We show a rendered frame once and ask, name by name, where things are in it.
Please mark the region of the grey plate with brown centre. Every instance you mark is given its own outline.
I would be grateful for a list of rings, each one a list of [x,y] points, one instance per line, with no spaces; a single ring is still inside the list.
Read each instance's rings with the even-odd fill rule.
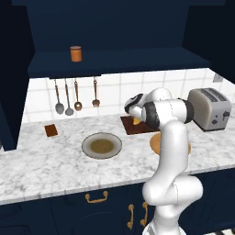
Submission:
[[[85,155],[96,160],[112,158],[122,150],[121,139],[107,132],[97,132],[86,137],[82,143]]]

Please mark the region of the grey hanging ladle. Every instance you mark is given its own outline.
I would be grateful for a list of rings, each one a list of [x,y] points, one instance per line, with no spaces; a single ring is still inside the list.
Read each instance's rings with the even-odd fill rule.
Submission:
[[[65,92],[66,92],[66,98],[68,99],[69,98],[69,91],[68,91],[68,84],[65,85]],[[70,104],[70,100],[68,99],[67,100],[67,109],[65,110],[65,114],[67,116],[72,116],[73,115],[73,109],[69,106]]]

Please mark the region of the dark blue cabinet door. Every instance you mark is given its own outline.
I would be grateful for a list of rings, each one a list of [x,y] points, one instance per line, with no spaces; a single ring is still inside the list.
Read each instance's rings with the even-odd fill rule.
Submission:
[[[235,84],[235,0],[190,0],[183,47]]]
[[[35,54],[25,6],[0,0],[0,143],[17,148],[28,91],[28,66]]]

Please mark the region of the silver toaster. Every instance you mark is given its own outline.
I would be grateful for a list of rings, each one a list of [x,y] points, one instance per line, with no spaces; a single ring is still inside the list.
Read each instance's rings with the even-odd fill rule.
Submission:
[[[194,108],[194,122],[203,131],[223,130],[231,113],[231,102],[214,88],[197,88],[189,92],[187,100]]]

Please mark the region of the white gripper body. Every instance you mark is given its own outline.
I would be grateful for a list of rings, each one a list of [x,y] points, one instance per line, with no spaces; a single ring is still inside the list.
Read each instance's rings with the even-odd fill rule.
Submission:
[[[145,119],[145,114],[144,114],[144,110],[138,106],[133,107],[130,110],[130,114],[134,117],[137,118],[139,120],[144,120]]]

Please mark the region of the brown square pastry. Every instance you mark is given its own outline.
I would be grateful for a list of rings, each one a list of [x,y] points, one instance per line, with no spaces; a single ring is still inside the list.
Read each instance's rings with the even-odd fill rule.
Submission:
[[[46,135],[48,137],[53,137],[53,136],[57,136],[58,135],[58,131],[57,131],[57,129],[56,129],[54,124],[46,125],[44,128],[45,128],[45,131],[46,131]]]

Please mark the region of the dark brown cutting board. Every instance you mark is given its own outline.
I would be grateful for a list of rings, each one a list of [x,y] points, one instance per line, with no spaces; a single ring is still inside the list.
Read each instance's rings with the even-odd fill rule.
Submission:
[[[134,125],[133,118],[131,116],[124,116],[124,117],[121,117],[120,119],[128,135],[154,132],[154,129],[149,128],[143,122],[140,122],[138,125]]]

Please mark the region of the dark blue base cabinet front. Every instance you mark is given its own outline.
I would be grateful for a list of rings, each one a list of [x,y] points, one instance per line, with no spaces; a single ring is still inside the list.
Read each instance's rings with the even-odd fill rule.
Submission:
[[[0,235],[57,235],[50,202],[41,199],[0,206]]]

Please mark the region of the round orange wooden board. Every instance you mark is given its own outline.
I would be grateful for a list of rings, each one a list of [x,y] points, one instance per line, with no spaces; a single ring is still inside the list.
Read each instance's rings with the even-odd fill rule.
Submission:
[[[151,148],[161,156],[190,153],[190,143],[186,134],[158,132],[150,140]]]

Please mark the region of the dark utensil rail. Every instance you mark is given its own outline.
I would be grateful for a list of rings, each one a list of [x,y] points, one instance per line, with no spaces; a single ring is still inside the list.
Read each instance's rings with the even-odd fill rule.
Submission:
[[[57,77],[49,77],[50,80],[58,80],[58,79],[82,79],[82,78],[88,78],[88,77],[99,77],[102,74],[92,74],[92,75],[83,75],[83,76],[57,76]]]

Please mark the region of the orange jam jar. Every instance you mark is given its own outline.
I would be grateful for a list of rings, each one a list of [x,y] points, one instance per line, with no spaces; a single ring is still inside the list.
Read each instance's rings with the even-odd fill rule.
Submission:
[[[70,51],[73,62],[80,62],[82,60],[82,49],[80,46],[71,46]]]

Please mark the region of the dark blue drawer front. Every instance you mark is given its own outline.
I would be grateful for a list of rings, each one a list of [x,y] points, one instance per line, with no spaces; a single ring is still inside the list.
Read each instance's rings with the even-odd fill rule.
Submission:
[[[103,198],[103,192],[108,192],[106,201],[97,204],[88,204],[85,199],[85,194],[90,194],[90,199]],[[51,206],[55,211],[68,211],[69,209],[113,209],[121,207],[126,203],[134,203],[138,198],[138,185],[122,185],[104,189],[93,190],[89,192],[81,192],[65,196],[56,196],[50,200]]]

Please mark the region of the grey hanging spoon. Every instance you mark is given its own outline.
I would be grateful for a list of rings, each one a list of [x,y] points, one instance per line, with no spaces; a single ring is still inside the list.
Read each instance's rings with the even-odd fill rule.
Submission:
[[[57,104],[55,105],[55,110],[59,115],[61,115],[64,111],[64,105],[60,102],[58,85],[55,85],[55,91],[57,96]]]

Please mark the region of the dark blue open wall cabinet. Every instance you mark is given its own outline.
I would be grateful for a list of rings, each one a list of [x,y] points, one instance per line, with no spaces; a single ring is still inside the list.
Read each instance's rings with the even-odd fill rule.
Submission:
[[[30,0],[29,76],[206,68],[183,47],[189,0]],[[71,46],[82,60],[73,62]]]

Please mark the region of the dark blue cupboard door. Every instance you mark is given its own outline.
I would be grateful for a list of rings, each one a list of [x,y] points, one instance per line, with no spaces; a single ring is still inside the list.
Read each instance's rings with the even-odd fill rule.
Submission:
[[[130,220],[129,204],[113,209],[69,209],[55,211],[55,224],[59,235],[133,235],[127,223]]]
[[[215,173],[179,175],[165,194],[161,188],[143,185],[148,220],[141,235],[196,235]]]

